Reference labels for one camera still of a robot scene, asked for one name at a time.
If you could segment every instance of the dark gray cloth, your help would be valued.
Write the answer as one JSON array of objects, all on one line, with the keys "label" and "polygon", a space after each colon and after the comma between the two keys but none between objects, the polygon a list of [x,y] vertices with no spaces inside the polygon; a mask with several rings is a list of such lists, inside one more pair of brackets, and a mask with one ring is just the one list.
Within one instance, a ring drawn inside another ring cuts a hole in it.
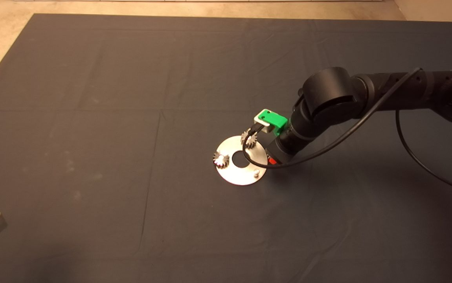
[{"label": "dark gray cloth", "polygon": [[[391,112],[254,185],[215,171],[328,66],[451,70],[452,23],[34,15],[0,64],[0,281],[452,282],[452,188]],[[452,180],[452,124],[401,120]]]}]

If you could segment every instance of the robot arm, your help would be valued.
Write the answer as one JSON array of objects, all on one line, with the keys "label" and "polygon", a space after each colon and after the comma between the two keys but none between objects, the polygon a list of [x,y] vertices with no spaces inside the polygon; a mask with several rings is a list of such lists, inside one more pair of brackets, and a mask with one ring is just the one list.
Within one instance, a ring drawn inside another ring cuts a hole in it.
[{"label": "robot arm", "polygon": [[[266,147],[277,163],[287,163],[332,125],[360,118],[406,73],[354,75],[327,68],[299,89],[293,113]],[[418,71],[379,110],[432,109],[452,122],[452,71]]]}]

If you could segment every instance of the concrete floor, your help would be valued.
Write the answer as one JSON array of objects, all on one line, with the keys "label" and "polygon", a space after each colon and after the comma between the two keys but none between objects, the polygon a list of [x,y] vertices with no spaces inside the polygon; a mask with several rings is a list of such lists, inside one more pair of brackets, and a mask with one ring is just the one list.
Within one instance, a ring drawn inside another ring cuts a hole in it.
[{"label": "concrete floor", "polygon": [[384,2],[14,2],[0,0],[0,61],[34,13],[405,20]]}]

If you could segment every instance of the small gear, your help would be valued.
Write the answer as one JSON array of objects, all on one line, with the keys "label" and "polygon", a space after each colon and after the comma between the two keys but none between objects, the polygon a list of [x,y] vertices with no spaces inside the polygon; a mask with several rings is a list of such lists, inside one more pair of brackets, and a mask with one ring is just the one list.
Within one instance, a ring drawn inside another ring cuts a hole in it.
[{"label": "small gear", "polygon": [[[244,140],[245,137],[248,135],[249,133],[247,131],[244,131],[242,133],[242,137],[240,138],[240,143],[243,145],[244,144]],[[249,136],[249,139],[247,140],[247,143],[245,145],[245,148],[251,149],[253,148],[257,143],[257,135],[253,134],[252,136]]]},{"label": "small gear", "polygon": [[224,169],[230,164],[230,156],[215,152],[212,161],[217,168]]}]

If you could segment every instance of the circular metal plate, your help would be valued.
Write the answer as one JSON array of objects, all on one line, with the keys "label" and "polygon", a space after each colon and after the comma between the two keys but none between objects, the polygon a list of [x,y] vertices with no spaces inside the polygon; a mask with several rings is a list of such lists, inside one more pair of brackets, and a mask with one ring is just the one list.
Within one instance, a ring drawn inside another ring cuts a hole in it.
[{"label": "circular metal plate", "polygon": [[[241,136],[232,136],[223,141],[217,148],[217,152],[222,155],[230,156],[230,164],[224,169],[217,168],[217,171],[223,179],[235,185],[250,185],[257,182],[266,172],[266,168],[258,167],[249,163],[244,168],[237,167],[233,163],[233,154],[242,151],[242,144],[240,143]],[[249,156],[256,162],[267,165],[268,158],[263,146],[257,142],[252,149],[246,149]]]}]

